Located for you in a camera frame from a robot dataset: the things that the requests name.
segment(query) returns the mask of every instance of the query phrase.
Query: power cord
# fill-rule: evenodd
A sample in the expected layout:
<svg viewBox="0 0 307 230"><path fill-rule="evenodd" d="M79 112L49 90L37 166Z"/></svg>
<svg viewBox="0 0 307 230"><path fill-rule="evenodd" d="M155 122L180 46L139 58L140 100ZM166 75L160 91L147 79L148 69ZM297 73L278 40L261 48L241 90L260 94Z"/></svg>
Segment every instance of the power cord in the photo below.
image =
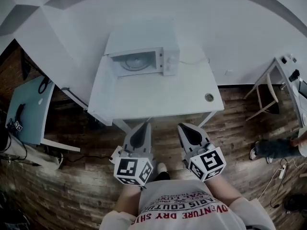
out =
<svg viewBox="0 0 307 230"><path fill-rule="evenodd" d="M299 166L297 166L296 163L295 163L295 161L294 161L294 159L291 159L290 161L288 161L286 158L283 158L283 159L280 160L280 166L283 167L284 165L286 165L286 167L285 167L285 171L284 171L283 178L282 178L282 180L281 180L281 182L280 182L280 184L279 184L279 186L278 186L277 192L276 192L276 194L274 195L274 197L270 200L270 206L271 206L272 208L278 208L278 207L280 206L280 204L277 204L277 205L275 205L275 206L272 206L272 201L277 197L278 192L279 192L279 189L280 189L281 185L283 184L283 181L284 181L284 179L285 179L285 177L286 177L286 174L287 174L287 170L288 170L288 166L287 166L287 165L288 165L289 163L291 163L292 161L293 161L294 166L295 166L296 168L300 168L300 167L302 167L303 165L307 165L307 163L302 163L302 164L300 164ZM274 176L276 175L276 173L277 173L278 171L282 171L282 169L277 169L277 170L275 171L274 175L272 176L271 180L269 181L269 183L267 184L267 186L265 187L265 189L264 189L263 192L261 193L261 195L260 195L260 197L258 198L258 200L262 197L262 195L264 194L264 192L267 190L268 186L270 185L270 183L272 182Z"/></svg>
<svg viewBox="0 0 307 230"><path fill-rule="evenodd" d="M192 62L192 63L191 62L185 62L185 61L179 61L179 62L186 64L186 65L196 65L196 64L202 63L204 60L207 60L208 63L210 63L210 59L208 57L202 58L202 59L195 61L195 62Z"/></svg>
<svg viewBox="0 0 307 230"><path fill-rule="evenodd" d="M13 120L11 118L9 119L9 121L8 121L6 126L7 126L7 129L9 130L10 133L12 133L15 137L18 136L18 132L19 131L16 129L15 124L14 124L14 122L13 122Z"/></svg>
<svg viewBox="0 0 307 230"><path fill-rule="evenodd" d="M285 158L281 159L281 160L280 160L280 166L281 166L281 167L283 167L283 166L282 166L282 161L283 161L283 160L286 160L286 163L285 163L285 164L288 163L288 160L287 160L287 159L285 159ZM282 181L280 182L280 184L279 184L279 186L278 186L277 192L276 192L275 196L274 196L273 198L271 198L271 200L270 200L270 206L271 206L272 208L274 208L274 209L276 209L276 208L278 208L278 207L280 206L280 204L276 204L276 205L272 206L272 201L273 201L273 199L275 199L275 198L277 197L277 195L278 195L279 189L280 189L280 187L281 187L281 185L282 185L284 179L286 178L287 170L288 170L288 166L286 165L285 171L284 171L284 176L283 176Z"/></svg>
<svg viewBox="0 0 307 230"><path fill-rule="evenodd" d="M9 138L10 138L10 143L9 143L8 147L7 147L5 150L0 151L0 153L4 153L5 151L7 151L7 150L11 147L12 138L11 138L10 134L8 134L8 136L9 136ZM28 150L27 150L27 148L25 147L25 145L24 145L19 139L18 139L18 141L19 141L19 142L23 145L23 147L24 147L24 150L25 150L25 157L22 158L22 159L21 159L20 157L15 158L15 159L10 159L10 158L8 158L8 157L5 157L5 156L0 155L0 159L2 159L2 160L7 160L7 161L25 160L25 159L27 158L27 156L28 156Z"/></svg>
<svg viewBox="0 0 307 230"><path fill-rule="evenodd" d="M8 134L8 136L9 136L9 138L10 138L10 143L9 143L8 147L7 147L5 150L0 151L0 153L4 153L5 151L7 151L7 150L10 148L11 144L12 144L12 138L11 138L10 134ZM18 157L18 158L15 158L15 159L11 159L11 158L8 158L8 157L5 157L5 156L0 155L0 160L14 161L14 162L24 163L24 164L29 164L29 165L35 164L35 163L26 163L26 162L16 161L16 160L25 160L25 159L27 158L27 155L28 155L28 150L27 150L27 148L25 147L25 145L24 145L20 140L19 140L19 142L23 145L23 147L24 147L24 149L25 149L25 157L24 157L24 158L21 159L20 157ZM79 161L79 160L81 160L81 159L83 159L83 158L98 158L98 159L105 159L105 158L108 158L108 159L110 159L110 160L113 159L113 158L111 158L111 157L109 157L109 156L100 157L100 156L91 156L91 155L83 155L83 156L81 156L80 158L75 159L75 160L70 160L69 158L64 157L64 156L62 156L61 158L62 158L62 159L66 159L67 161L69 161L69 162L71 162L71 163L74 163L74 162L76 162L76 161Z"/></svg>
<svg viewBox="0 0 307 230"><path fill-rule="evenodd" d="M45 92L48 84L50 84L50 83L51 83L51 81L49 81L49 77L47 77L45 75L44 79L42 80L42 82L40 83L40 85L38 87L38 93L42 94L43 92Z"/></svg>
<svg viewBox="0 0 307 230"><path fill-rule="evenodd" d="M83 155L82 157L78 158L78 159L75 159L75 160L70 160L69 158L67 157L61 157L62 159L66 159L68 162L71 162L71 163L75 163L76 161L79 161L83 158L98 158L98 159L105 159L105 158L108 158L110 160L112 160L113 158L109 157L109 156L103 156L103 157L99 157L99 156L90 156L90 155Z"/></svg>

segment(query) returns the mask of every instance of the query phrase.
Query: shoe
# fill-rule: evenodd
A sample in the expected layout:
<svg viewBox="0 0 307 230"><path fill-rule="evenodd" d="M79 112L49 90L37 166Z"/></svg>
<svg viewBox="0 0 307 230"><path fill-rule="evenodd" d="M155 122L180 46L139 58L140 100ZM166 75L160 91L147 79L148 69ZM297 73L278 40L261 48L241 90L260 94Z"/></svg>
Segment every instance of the shoe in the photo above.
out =
<svg viewBox="0 0 307 230"><path fill-rule="evenodd" d="M268 164L273 163L273 159L272 159L272 158L267 157L267 163L268 163Z"/></svg>
<svg viewBox="0 0 307 230"><path fill-rule="evenodd" d="M256 151L255 151L255 148L253 148L252 150L250 150L249 159L254 160L256 157L257 157Z"/></svg>
<svg viewBox="0 0 307 230"><path fill-rule="evenodd" d="M158 174L162 172L167 172L167 167L164 163L159 163L157 170L158 170Z"/></svg>

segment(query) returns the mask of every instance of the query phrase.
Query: brick wall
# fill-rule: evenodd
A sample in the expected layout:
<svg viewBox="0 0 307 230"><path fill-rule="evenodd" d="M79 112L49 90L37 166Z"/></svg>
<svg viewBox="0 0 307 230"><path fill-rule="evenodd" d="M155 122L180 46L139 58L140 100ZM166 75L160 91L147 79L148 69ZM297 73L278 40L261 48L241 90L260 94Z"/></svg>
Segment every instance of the brick wall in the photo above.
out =
<svg viewBox="0 0 307 230"><path fill-rule="evenodd" d="M34 64L26 53L25 57ZM21 47L18 46L0 65L0 110L4 112L8 111L14 89L41 75L32 67L27 79L24 81L20 59Z"/></svg>

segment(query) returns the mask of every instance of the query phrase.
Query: white t-shirt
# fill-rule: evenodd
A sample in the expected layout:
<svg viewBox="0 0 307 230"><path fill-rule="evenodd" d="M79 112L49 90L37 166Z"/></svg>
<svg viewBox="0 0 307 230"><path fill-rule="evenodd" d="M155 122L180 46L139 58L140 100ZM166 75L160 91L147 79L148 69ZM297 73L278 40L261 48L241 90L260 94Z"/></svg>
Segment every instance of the white t-shirt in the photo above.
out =
<svg viewBox="0 0 307 230"><path fill-rule="evenodd" d="M304 134L307 130L307 126L300 128L298 132L298 137L300 137L302 134ZM298 145L298 150L302 154L302 156L307 157L307 141L304 143Z"/></svg>
<svg viewBox="0 0 307 230"><path fill-rule="evenodd" d="M158 181L146 188L138 217L112 211L100 230L275 230L258 200L239 198L227 207L201 181Z"/></svg>

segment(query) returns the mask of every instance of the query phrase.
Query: person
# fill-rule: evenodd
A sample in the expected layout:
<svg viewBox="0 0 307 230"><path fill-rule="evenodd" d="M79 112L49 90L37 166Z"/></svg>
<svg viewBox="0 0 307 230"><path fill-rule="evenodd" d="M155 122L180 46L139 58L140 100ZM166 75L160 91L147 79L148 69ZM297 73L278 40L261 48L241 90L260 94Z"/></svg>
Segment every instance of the person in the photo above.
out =
<svg viewBox="0 0 307 230"><path fill-rule="evenodd" d="M206 229L274 230L258 200L247 201L222 176L200 180L170 180L163 163L159 175L141 191L124 185L113 211L100 230Z"/></svg>
<svg viewBox="0 0 307 230"><path fill-rule="evenodd" d="M307 157L307 126L288 138L257 141L249 153L251 160L265 157L267 163L272 163L273 159L297 156Z"/></svg>

